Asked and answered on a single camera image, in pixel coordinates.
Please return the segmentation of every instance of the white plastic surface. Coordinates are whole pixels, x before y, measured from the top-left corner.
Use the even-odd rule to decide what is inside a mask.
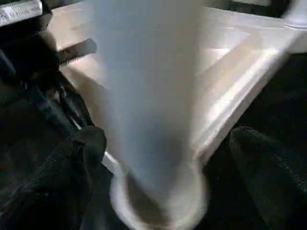
[[[292,0],[284,18],[286,25],[307,30],[307,1]]]
[[[218,36],[200,45],[198,102],[194,105],[191,146],[194,157],[206,162],[295,48],[304,31],[285,27],[282,19],[212,8],[204,10],[207,14],[203,20],[211,21],[211,32]],[[90,15],[91,9],[85,2],[55,10],[49,30],[56,37],[58,47],[93,37],[89,29]],[[106,128],[105,108],[101,106],[107,88],[103,62],[90,55],[62,71],[81,91],[94,121]],[[109,152],[116,158],[111,150],[112,138],[109,139]]]

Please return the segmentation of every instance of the label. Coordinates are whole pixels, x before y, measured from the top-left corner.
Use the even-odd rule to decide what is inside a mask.
[[[23,0],[0,6],[0,27],[43,14],[40,0]]]

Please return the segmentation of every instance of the black fabric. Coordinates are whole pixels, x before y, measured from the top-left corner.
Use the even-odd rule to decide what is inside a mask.
[[[305,229],[305,156],[244,126],[231,131],[229,146],[267,225],[272,229]]]
[[[80,230],[129,230],[118,218],[110,201],[113,174],[104,166],[97,170],[99,178],[83,217]]]
[[[63,136],[20,96],[0,108],[0,205],[39,167]]]
[[[227,139],[203,170],[208,178],[209,208],[195,230],[266,230],[244,179],[228,147]]]
[[[229,1],[228,10],[280,18],[289,8],[290,0],[271,0],[269,6]]]
[[[37,171],[11,190],[1,207],[0,228],[79,229],[105,148],[104,132],[93,126],[59,144]]]
[[[237,126],[248,126],[286,147],[307,149],[307,55],[292,55],[278,70]]]

